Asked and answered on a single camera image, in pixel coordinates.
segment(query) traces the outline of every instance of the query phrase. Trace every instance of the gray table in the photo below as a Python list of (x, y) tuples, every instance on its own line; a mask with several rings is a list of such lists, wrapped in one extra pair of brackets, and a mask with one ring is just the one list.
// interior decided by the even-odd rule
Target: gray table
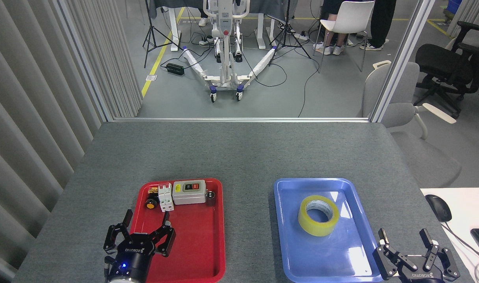
[[(385, 228), (399, 251), (425, 253), (421, 228), (451, 246), (381, 124), (108, 123), (96, 134), (14, 282), (103, 282), (108, 225), (134, 208), (141, 186), (205, 177), (223, 184), (227, 268), (221, 282), (288, 282), (273, 196), (273, 183), (282, 177), (352, 181), (372, 230)], [(248, 200), (251, 195), (256, 201)], [(462, 273), (457, 282), (471, 282), (456, 260)]]

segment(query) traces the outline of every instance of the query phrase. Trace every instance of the blue tray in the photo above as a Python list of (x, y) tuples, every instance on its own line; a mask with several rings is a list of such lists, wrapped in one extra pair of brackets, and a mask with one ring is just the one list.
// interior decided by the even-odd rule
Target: blue tray
[[(328, 236), (312, 236), (297, 221), (300, 204), (310, 195), (322, 195), (337, 205), (340, 218)], [(377, 244), (353, 183), (340, 178), (279, 179), (274, 184), (274, 197), (283, 270), (290, 280), (296, 283), (383, 280), (372, 257)]]

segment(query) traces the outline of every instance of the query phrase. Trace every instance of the tape roll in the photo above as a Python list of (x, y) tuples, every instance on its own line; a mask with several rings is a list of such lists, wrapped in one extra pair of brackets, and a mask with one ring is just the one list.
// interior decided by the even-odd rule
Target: tape roll
[[(308, 215), (310, 209), (318, 209), (325, 213), (329, 220), (327, 222), (313, 220)], [(321, 195), (310, 195), (302, 200), (297, 219), (304, 231), (313, 236), (322, 237), (332, 233), (339, 219), (339, 211), (335, 203), (330, 199), (322, 197)]]

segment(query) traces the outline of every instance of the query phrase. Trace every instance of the red tray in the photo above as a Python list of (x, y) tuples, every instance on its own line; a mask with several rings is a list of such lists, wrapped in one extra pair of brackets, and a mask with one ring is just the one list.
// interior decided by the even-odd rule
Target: red tray
[[(217, 179), (204, 179), (207, 190), (216, 193), (215, 206), (206, 204), (176, 205), (169, 212), (175, 228), (175, 241), (169, 257), (153, 256), (146, 283), (214, 283), (225, 272), (224, 211), (222, 184)], [(151, 187), (175, 181), (146, 183), (138, 194), (130, 233), (151, 233), (159, 228), (164, 213), (160, 207), (147, 209), (147, 191)]]

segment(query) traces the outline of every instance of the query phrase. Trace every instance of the tripod stand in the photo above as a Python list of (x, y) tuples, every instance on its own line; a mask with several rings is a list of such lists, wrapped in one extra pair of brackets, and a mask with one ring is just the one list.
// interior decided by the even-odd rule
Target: tripod stand
[[(288, 0), (288, 3), (287, 3), (287, 13), (285, 14), (285, 28), (279, 32), (279, 34), (270, 42), (270, 44), (272, 45), (274, 41), (276, 41), (278, 39), (278, 37), (281, 36), (280, 39), (278, 39), (278, 45), (276, 46), (276, 49), (274, 51), (274, 55), (271, 59), (271, 61), (269, 62), (269, 65), (271, 65), (271, 62), (273, 61), (273, 59), (275, 58), (276, 56), (276, 52), (278, 50), (280, 50), (281, 48), (283, 47), (294, 47), (294, 48), (302, 48), (302, 50), (304, 51), (304, 53), (306, 53), (306, 56), (308, 56), (309, 59), (311, 59), (310, 55), (308, 54), (308, 52), (306, 52), (306, 50), (304, 49), (304, 47), (302, 46), (302, 44), (299, 42), (299, 40), (293, 35), (293, 34), (289, 34), (288, 33), (288, 21), (289, 21), (289, 17), (288, 17), (288, 14), (289, 14), (289, 11), (290, 11), (290, 0)], [(287, 37), (288, 35), (291, 35), (294, 39), (295, 39), (295, 42), (297, 43), (297, 45), (288, 45), (287, 44)]]
[[(150, 18), (150, 11), (149, 11), (149, 7), (148, 7), (148, 0), (146, 0), (146, 8), (147, 8), (149, 28), (148, 28), (148, 32), (147, 32), (147, 35), (146, 35), (146, 39), (144, 40), (144, 44), (142, 45), (142, 47), (144, 47), (144, 46), (145, 46), (145, 43), (147, 43), (146, 60), (145, 60), (145, 63), (144, 63), (144, 68), (147, 66), (147, 56), (148, 56), (148, 52), (151, 52), (151, 51), (154, 50), (155, 48), (159, 48), (159, 47), (162, 47), (162, 46), (165, 46), (165, 45), (174, 44), (174, 45), (178, 46), (178, 48), (179, 48), (180, 50), (183, 51), (182, 47), (180, 47), (180, 40), (179, 40), (179, 43), (176, 44), (176, 43), (174, 43), (173, 40), (169, 39), (167, 36), (165, 36), (162, 32), (160, 32), (157, 28), (154, 27), (154, 25), (152, 24), (152, 19)], [(154, 31), (159, 32), (159, 34), (161, 34), (162, 36), (164, 36), (169, 42), (168, 42), (168, 43), (161, 44), (161, 45), (156, 45), (156, 43), (155, 43)]]

